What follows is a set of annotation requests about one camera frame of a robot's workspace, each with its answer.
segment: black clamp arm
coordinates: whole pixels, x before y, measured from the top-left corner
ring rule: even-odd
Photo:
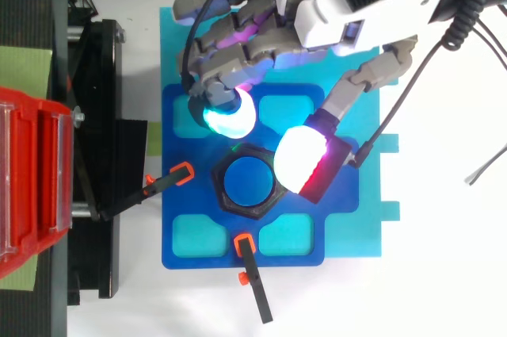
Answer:
[[[261,314],[261,320],[263,324],[267,324],[273,321],[271,316],[271,309],[269,309],[268,298],[262,285],[261,275],[255,261],[254,253],[256,251],[254,239],[250,234],[241,234],[234,238],[234,245],[238,256],[243,259],[245,263],[246,272],[239,273],[239,282],[242,285],[250,283]]]
[[[102,209],[99,213],[102,220],[111,220],[113,217],[131,208],[134,205],[140,204],[142,201],[153,197],[154,195],[163,192],[173,185],[181,186],[186,182],[192,180],[195,176],[193,167],[185,162],[172,168],[168,175],[161,178],[154,179],[147,175],[147,185],[141,190],[126,196],[118,201],[113,206]]]

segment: glowing cyan light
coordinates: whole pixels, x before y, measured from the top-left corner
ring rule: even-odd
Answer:
[[[293,193],[299,193],[326,152],[326,138],[320,132],[306,125],[290,128],[275,152],[276,178]]]
[[[236,88],[241,105],[235,113],[218,113],[204,109],[204,121],[209,128],[230,139],[241,139],[254,129],[257,114],[252,97],[244,90]]]

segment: red storage bin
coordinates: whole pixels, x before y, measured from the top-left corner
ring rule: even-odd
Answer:
[[[73,137],[66,106],[0,87],[0,278],[67,233]]]

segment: metal rod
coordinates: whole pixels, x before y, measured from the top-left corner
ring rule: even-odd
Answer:
[[[92,213],[86,202],[75,202],[72,204],[72,218],[90,218]]]
[[[67,41],[78,42],[81,38],[83,29],[84,27],[82,26],[69,26],[67,28]]]

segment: blue circular disc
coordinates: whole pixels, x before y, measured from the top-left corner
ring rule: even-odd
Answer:
[[[225,173],[225,191],[240,206],[262,203],[273,188],[273,173],[266,163],[255,157],[241,157]]]

